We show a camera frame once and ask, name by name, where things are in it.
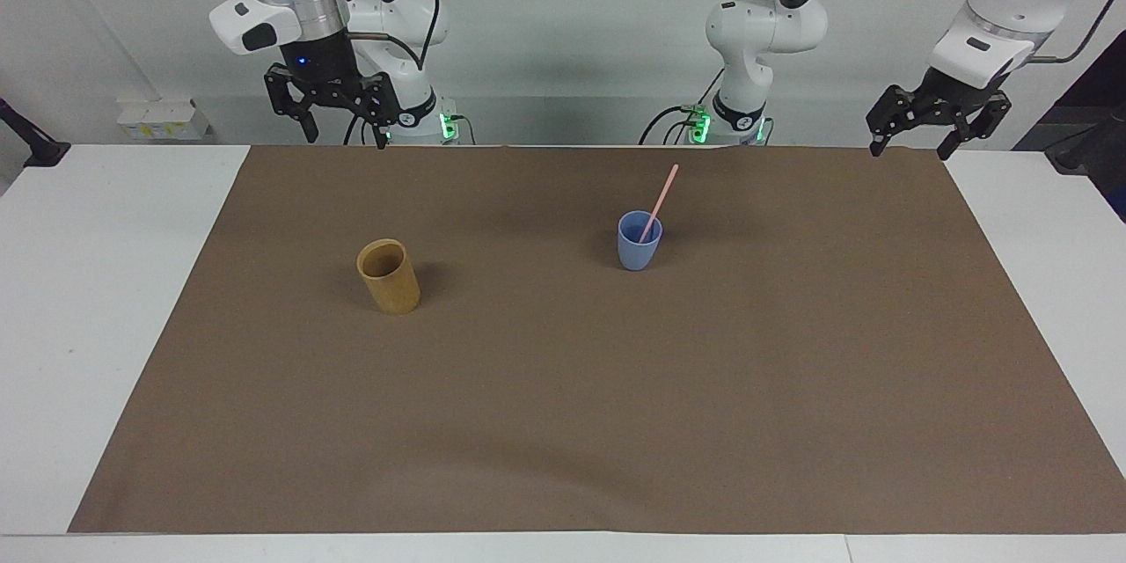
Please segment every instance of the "bamboo cup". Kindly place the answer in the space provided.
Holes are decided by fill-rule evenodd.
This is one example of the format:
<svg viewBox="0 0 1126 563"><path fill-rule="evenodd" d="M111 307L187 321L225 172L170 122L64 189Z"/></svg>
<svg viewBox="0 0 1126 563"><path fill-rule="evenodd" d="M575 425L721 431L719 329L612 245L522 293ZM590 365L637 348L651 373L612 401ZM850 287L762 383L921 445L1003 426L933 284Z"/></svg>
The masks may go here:
<svg viewBox="0 0 1126 563"><path fill-rule="evenodd" d="M405 247L378 239L359 251L356 269L383 313L404 315L419 305L421 293Z"/></svg>

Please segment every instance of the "black stand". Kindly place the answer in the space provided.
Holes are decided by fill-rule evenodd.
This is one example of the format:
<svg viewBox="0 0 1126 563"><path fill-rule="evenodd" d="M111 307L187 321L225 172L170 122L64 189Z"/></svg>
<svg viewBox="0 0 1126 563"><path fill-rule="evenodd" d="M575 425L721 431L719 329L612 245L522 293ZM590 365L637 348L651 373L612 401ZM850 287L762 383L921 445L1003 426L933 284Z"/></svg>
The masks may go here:
<svg viewBox="0 0 1126 563"><path fill-rule="evenodd" d="M12 110L12 107L8 106L8 101L2 98L0 98L0 120L8 123L8 126L19 135L19 138L24 138L24 143L30 146L32 157L25 161L24 167L55 167L70 150L69 143L61 143L52 138L35 123L28 122L23 115Z"/></svg>
<svg viewBox="0 0 1126 563"><path fill-rule="evenodd" d="M1074 146L1055 154L1048 153L1048 159L1061 173L1069 173L1069 171L1078 173L1083 167L1087 167L1087 173L1093 179L1094 175L1091 173L1091 166L1088 163L1107 162L1098 160L1101 154L1120 157L1123 137L1126 137L1126 102L1119 102L1111 110L1110 117L1083 135ZM1109 162L1114 163L1114 171L1120 171L1121 158Z"/></svg>

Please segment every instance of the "brown paper mat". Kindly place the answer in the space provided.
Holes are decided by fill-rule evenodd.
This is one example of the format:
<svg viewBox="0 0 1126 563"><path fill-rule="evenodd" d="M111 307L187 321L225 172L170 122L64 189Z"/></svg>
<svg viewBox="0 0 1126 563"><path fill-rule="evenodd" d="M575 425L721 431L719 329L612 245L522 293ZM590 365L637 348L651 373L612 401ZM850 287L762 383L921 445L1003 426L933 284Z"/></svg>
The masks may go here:
<svg viewBox="0 0 1126 563"><path fill-rule="evenodd" d="M254 146L71 525L587 529L1123 533L1126 483L932 153Z"/></svg>

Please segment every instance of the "pink straw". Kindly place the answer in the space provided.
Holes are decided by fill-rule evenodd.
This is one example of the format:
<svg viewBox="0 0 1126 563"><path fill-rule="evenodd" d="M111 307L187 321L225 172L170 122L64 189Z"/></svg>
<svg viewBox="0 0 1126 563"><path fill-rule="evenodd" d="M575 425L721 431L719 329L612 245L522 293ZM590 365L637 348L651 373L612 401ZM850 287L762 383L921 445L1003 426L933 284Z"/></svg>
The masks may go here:
<svg viewBox="0 0 1126 563"><path fill-rule="evenodd" d="M637 243L644 243L645 239L649 238L649 231L653 229L653 223L656 222L656 214L661 211L661 205L664 205L664 197L669 194L669 187L672 187L673 179L677 178L677 171L680 171L680 163L672 166L672 171L669 171L669 179L664 181L664 189L661 190L661 197L656 199L656 206L653 207L653 213L649 215L649 223L645 225L645 230L641 231L641 239Z"/></svg>

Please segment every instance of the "cup rim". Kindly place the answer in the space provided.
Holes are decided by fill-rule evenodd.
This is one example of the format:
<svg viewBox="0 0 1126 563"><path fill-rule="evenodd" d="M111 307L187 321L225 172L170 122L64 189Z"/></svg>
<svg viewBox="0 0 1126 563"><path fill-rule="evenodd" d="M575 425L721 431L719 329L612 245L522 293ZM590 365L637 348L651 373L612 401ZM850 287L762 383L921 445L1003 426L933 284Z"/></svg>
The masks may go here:
<svg viewBox="0 0 1126 563"><path fill-rule="evenodd" d="M368 256L372 254L372 251L383 249L383 247L399 248L399 251L401 251L402 253L402 258L399 259L399 266L386 275L381 275L378 277L373 277L370 275L367 275L366 270L364 270L364 261L367 259ZM360 277L363 277L364 279L386 279L395 275L399 270L402 270L402 267L405 263L406 263L406 247L403 247L403 243L397 241L397 239L390 239L390 238L377 239L375 242L370 242L367 247L363 247L363 249L359 251L359 254L356 256L356 270L359 271Z"/></svg>
<svg viewBox="0 0 1126 563"><path fill-rule="evenodd" d="M663 225L663 223L661 223L660 215L653 222L653 233L656 234L656 238L652 239L649 242L644 242L644 243L635 242L632 239L626 238L625 232L622 230L622 223L624 223L627 217L629 217L631 215L634 215L634 214L651 215L651 211L635 209L635 211L628 211L628 213L623 214L622 218L618 220L618 238L625 240L627 243L632 243L632 245L634 245L634 247L652 247L653 243L658 243L660 241L660 239L663 238L663 235L664 235L664 225Z"/></svg>

